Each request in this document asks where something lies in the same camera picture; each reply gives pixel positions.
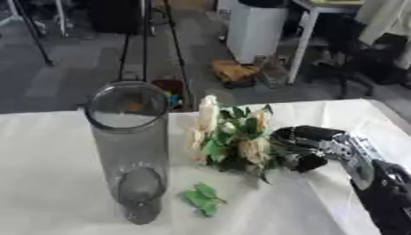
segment tripod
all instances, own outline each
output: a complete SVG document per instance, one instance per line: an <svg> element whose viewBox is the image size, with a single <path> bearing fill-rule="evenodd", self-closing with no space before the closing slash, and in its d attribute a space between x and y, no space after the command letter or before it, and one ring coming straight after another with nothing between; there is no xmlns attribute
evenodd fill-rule
<svg viewBox="0 0 411 235"><path fill-rule="evenodd" d="M165 16L167 17L167 23L170 27L170 30L172 32L172 40L174 42L174 48L177 53L178 57L178 62L180 65L180 70L183 78L183 84L184 84L184 92L185 92L185 97L186 101L188 104L186 106L193 106L194 104L194 99L193 99L193 94L190 90L190 86L188 84L187 76L185 73L185 61L183 59L181 50L180 50L180 44L177 38L177 33L175 30L175 22L172 18L172 8L170 6L169 0L163 0L164 3L164 10L165 10ZM142 66L142 82L146 83L148 81L147 78L147 71L148 71L148 52L149 52L149 43L148 43L148 37L150 34L151 30L151 0L141 0L141 18L142 18L142 37L143 37L143 66ZM127 54L128 54L128 45L129 45L129 40L130 40L131 35L128 33L125 36L124 40L124 45L123 45L123 50L120 58L120 68L118 71L118 78L117 80L120 82L123 80L123 71L124 71L124 64L126 62Z"/></svg>
<svg viewBox="0 0 411 235"><path fill-rule="evenodd" d="M44 47L40 42L41 32L37 27L36 22L33 20L31 16L28 15L26 8L20 0L12 1L16 6L15 11L20 12L24 22L26 23L26 26L28 27L28 32L30 33L31 38L33 38L33 41L36 44L36 46L39 48L39 51L41 53L41 56L43 57L44 62L46 62L46 64L48 64L49 66L53 66L53 61L50 59L49 55L47 54L46 50L44 50Z"/></svg>

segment metal robotic hand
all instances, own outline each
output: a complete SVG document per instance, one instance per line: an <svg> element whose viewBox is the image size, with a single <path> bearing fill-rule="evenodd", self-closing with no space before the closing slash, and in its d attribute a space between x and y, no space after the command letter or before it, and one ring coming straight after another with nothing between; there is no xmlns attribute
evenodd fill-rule
<svg viewBox="0 0 411 235"><path fill-rule="evenodd" d="M336 160L350 175L355 193L383 235L411 235L411 176L385 162L364 137L343 130L310 126L275 131L272 140L311 154L293 158L292 169L304 173Z"/></svg>

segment vase rim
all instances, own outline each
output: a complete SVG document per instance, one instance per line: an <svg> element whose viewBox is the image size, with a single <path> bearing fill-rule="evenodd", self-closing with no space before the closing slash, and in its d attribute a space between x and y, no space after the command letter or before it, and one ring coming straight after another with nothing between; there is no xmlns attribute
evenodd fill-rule
<svg viewBox="0 0 411 235"><path fill-rule="evenodd" d="M137 126L130 126L130 127L111 127L108 126L104 123L102 123L101 121L98 121L93 113L93 106L94 104L99 100L99 98L108 95L112 92L114 92L114 90L116 88L125 88L125 87L147 87L149 89L151 89L154 92L157 92L159 94L162 94L163 98L164 98L164 108L163 110L160 112L159 115L157 115L157 117L151 119L150 121L137 125ZM161 118L163 118L164 116L168 115L169 112L169 102L168 102L168 98L167 95L164 93L163 90L161 90L159 87L153 85L153 84L147 84L147 83L143 83L143 82L139 82L139 81L122 81L122 82L114 82L111 84L107 84L105 86L103 86L102 88L100 88L87 102L87 104L84 107L84 113L85 116L87 118L87 120L96 128L104 130L104 131L110 131L110 132L118 132L118 133L129 133L129 132L136 132L139 131L141 129L147 128L149 126L151 126L152 124L156 123L158 120L160 120Z"/></svg>

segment tripod leg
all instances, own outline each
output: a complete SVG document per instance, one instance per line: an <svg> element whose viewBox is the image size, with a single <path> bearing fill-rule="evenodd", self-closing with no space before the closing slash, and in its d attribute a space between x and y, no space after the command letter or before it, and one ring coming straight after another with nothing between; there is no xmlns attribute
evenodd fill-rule
<svg viewBox="0 0 411 235"><path fill-rule="evenodd" d="M117 80L119 82L123 80L124 64L126 63L129 41L130 41L130 35L126 34L126 38L124 40L124 45L123 45L123 52L121 53L121 58L120 58L120 69L118 70Z"/></svg>
<svg viewBox="0 0 411 235"><path fill-rule="evenodd" d="M172 8L170 7L169 0L163 0L164 2L164 7L165 7L165 14L167 15L168 21L169 21L169 26L172 31L172 40L174 41L174 48L177 52L177 57L178 57L178 62L180 64L180 69L183 77L183 83L184 83L184 88L185 88L185 93L186 93L186 98L188 100L188 107L193 108L194 105L194 97L190 89L190 85L188 84L187 80L187 75L185 73L185 61L183 59L182 52L180 50L180 44L177 38L177 33L175 31L175 22L174 19L172 18Z"/></svg>
<svg viewBox="0 0 411 235"><path fill-rule="evenodd" d="M36 43L36 46L39 48L40 53L43 56L44 62L46 62L49 66L53 66L53 61L49 58L49 55L43 48L43 45L41 45L38 32L36 31L37 27L33 24L33 19L30 16L28 16L26 9L21 4L20 0L14 0L14 1L15 1L16 8L20 11L20 14L23 17L23 20L28 27L28 31L31 35L31 38L33 38L34 43Z"/></svg>
<svg viewBox="0 0 411 235"><path fill-rule="evenodd" d="M150 11L151 11L151 5L150 5L150 0L144 0L141 1L143 4L143 82L146 83L148 81L147 79L147 70L149 66L148 62L148 53L149 53L149 42L148 42L148 37L149 37L149 29L150 29Z"/></svg>

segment desk leg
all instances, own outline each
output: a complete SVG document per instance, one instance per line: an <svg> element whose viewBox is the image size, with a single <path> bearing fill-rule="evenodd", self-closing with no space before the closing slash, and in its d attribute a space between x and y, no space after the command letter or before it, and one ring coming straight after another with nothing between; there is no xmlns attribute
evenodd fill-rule
<svg viewBox="0 0 411 235"><path fill-rule="evenodd" d="M301 36L298 42L298 48L295 52L293 64L291 65L291 69L288 75L289 84L293 84L295 82L295 78L298 74L298 70L300 69L301 61L303 60L305 50L308 46L308 42L311 39L311 34L313 33L314 26L316 25L318 15L319 12L315 8L310 11L309 18L305 23L303 35Z"/></svg>
<svg viewBox="0 0 411 235"><path fill-rule="evenodd" d="M66 32L66 16L64 14L64 7L62 5L61 0L56 0L56 6L57 6L57 13L59 15L59 23L60 23L60 33L63 37L68 37L68 34Z"/></svg>

